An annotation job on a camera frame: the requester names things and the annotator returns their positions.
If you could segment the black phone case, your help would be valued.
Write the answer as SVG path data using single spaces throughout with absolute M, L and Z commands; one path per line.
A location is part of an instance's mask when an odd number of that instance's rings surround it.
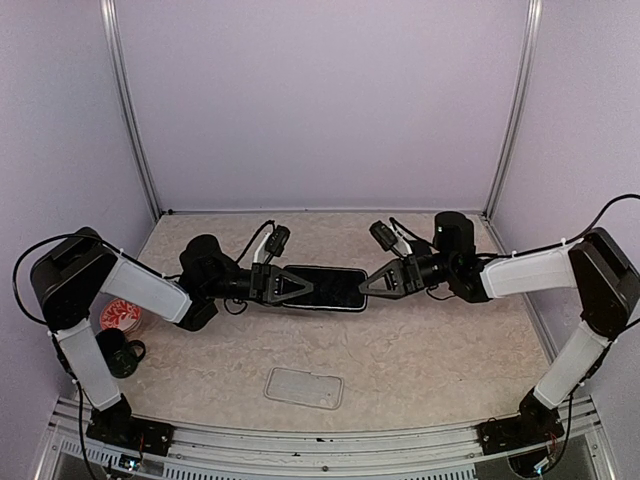
M 367 307 L 367 296 L 359 290 L 368 279 L 365 270 L 302 265 L 287 265 L 284 270 L 313 284 L 310 293 L 285 301 L 288 308 L 362 312 Z

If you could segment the clear plain phone case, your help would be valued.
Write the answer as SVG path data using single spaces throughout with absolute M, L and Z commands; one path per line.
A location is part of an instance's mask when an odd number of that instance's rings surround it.
M 333 411 L 341 406 L 343 390 L 341 377 L 274 367 L 267 377 L 264 396 L 276 402 Z

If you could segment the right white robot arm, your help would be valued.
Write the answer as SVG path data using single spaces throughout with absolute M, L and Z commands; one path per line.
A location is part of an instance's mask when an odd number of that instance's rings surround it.
M 369 232 L 393 260 L 360 284 L 367 297 L 398 300 L 446 285 L 469 304 L 522 296 L 537 305 L 572 300 L 575 315 L 548 370 L 524 395 L 516 413 L 486 420 L 476 431 L 483 451 L 494 454 L 568 437 L 559 413 L 600 368 L 617 339 L 638 325 L 639 271 L 596 220 L 577 235 L 510 253 L 484 253 L 475 224 L 458 211 L 434 217 L 433 237 L 418 236 L 398 220 L 376 221 Z

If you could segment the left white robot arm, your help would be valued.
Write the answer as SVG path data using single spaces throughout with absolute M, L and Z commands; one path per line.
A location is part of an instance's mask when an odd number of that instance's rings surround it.
M 100 295 L 120 298 L 156 317 L 195 332 L 218 312 L 218 299 L 279 306 L 313 291 L 312 282 L 271 264 L 268 258 L 243 269 L 218 239 L 202 234 L 179 256 L 181 273 L 172 279 L 83 227 L 31 246 L 52 248 L 31 266 L 29 280 L 63 364 L 93 406 L 90 436 L 109 435 L 133 443 L 140 424 L 99 349 L 89 320 Z

